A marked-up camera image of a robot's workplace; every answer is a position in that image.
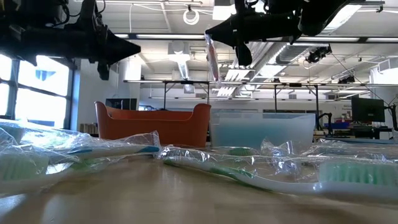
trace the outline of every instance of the desk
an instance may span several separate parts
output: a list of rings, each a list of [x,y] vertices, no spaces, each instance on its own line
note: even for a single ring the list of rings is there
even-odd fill
[[[8,223],[397,223],[398,206],[265,192],[203,172],[139,160],[41,194],[0,199]]]

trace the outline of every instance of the computer monitor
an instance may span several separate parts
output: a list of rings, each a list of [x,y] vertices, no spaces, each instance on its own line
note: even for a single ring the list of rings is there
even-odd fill
[[[385,122],[384,101],[376,99],[358,98],[351,99],[353,121],[359,122]]]
[[[135,98],[106,99],[105,105],[122,110],[136,110],[137,99]]]

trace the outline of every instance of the cable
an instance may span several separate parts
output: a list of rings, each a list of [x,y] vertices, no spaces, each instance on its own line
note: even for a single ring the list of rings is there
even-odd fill
[[[340,63],[340,65],[343,66],[343,68],[344,68],[346,71],[349,71],[349,70],[343,65],[343,63],[340,62],[340,60],[337,59],[337,57],[336,57],[333,53],[331,53],[331,54],[332,54],[332,55],[334,56],[334,58],[338,61],[338,63]],[[355,77],[355,75],[353,75],[353,77],[354,77],[360,84],[364,85],[364,84],[361,82],[361,80],[359,80],[358,78]],[[377,98],[379,98],[380,100],[382,100],[383,102],[385,102],[385,103],[387,104],[387,106],[390,106],[390,105],[389,105],[385,100],[383,100],[380,96],[377,96],[376,93],[373,92],[369,87],[367,87],[366,85],[364,85],[364,86],[365,86],[365,88],[367,88],[371,93],[373,93],[374,96],[376,96]]]
[[[60,22],[58,24],[54,24],[52,27],[56,27],[56,26],[59,26],[59,25],[64,25],[64,24],[69,22],[70,13],[69,13],[69,8],[68,8],[67,4],[65,2],[63,2],[63,1],[60,1],[60,5],[62,6],[62,11],[65,13],[65,15],[67,15],[67,18],[63,22]]]
[[[305,69],[307,69],[307,70],[317,65],[316,63],[315,63],[314,65],[310,65],[309,62],[306,61],[306,60],[304,60],[301,64],[302,64],[303,67],[304,67]]]
[[[212,14],[211,14],[211,13],[207,13],[207,12],[204,12],[204,11],[202,11],[202,10],[199,10],[199,9],[195,9],[195,10],[197,10],[198,12],[201,12],[201,13],[203,13],[203,14],[205,14],[205,15],[212,16]]]
[[[105,9],[106,9],[106,1],[103,0],[103,2],[104,2],[104,8],[100,12],[98,12],[99,14],[103,13],[105,11]]]
[[[187,17],[187,14],[190,12],[189,10],[186,10],[184,12],[184,14],[182,15],[182,19],[188,25],[195,25],[199,22],[199,18],[200,18],[199,12],[196,9],[191,10],[191,11],[195,13],[195,16],[192,19],[188,19],[188,17]]]
[[[396,98],[398,98],[398,95],[396,95],[396,97],[394,97],[394,99],[392,99],[388,105],[390,106],[390,104],[391,104]]]
[[[186,9],[154,9],[154,8],[143,6],[143,5],[140,5],[140,4],[133,4],[133,5],[134,6],[143,7],[143,8],[146,8],[146,9],[150,9],[150,10],[153,10],[153,11],[161,11],[161,12],[186,11]]]
[[[78,13],[78,14],[76,14],[76,15],[69,15],[70,17],[78,17],[78,16],[80,16],[80,12]]]

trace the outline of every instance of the orange plastic bin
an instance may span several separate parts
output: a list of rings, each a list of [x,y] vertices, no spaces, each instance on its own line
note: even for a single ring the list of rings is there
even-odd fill
[[[200,103],[193,112],[119,110],[95,102],[99,137],[120,139],[157,131],[162,145],[205,147],[210,108]]]

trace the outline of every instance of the clear plastic bin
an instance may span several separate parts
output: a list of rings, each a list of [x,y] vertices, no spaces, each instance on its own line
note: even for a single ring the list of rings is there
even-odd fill
[[[212,113],[213,147],[238,146],[260,149],[264,139],[275,146],[292,141],[296,152],[312,143],[315,114],[302,113]]]

